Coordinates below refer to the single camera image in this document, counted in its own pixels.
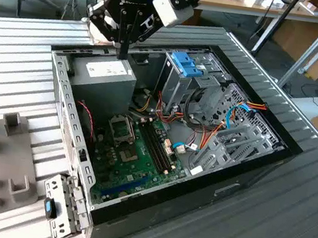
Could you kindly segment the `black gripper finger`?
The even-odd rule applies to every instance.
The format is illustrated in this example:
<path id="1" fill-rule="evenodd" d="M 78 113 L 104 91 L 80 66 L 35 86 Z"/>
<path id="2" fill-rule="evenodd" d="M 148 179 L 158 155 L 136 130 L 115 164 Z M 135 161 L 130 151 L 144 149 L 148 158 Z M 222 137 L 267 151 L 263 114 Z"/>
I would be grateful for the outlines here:
<path id="1" fill-rule="evenodd" d="M 117 58 L 122 59 L 126 28 L 121 27 L 121 22 L 117 23 L 113 20 L 104 1 L 100 1 L 95 5 L 88 5 L 87 14 L 90 24 L 93 25 L 108 42 L 114 45 Z"/>
<path id="2" fill-rule="evenodd" d="M 133 24 L 127 34 L 127 39 L 124 41 L 122 59 L 126 60 L 128 49 L 131 44 L 137 41 L 143 42 L 148 39 L 153 33 L 162 27 L 160 17 L 156 12 L 148 15 L 147 12 L 138 11 Z"/>

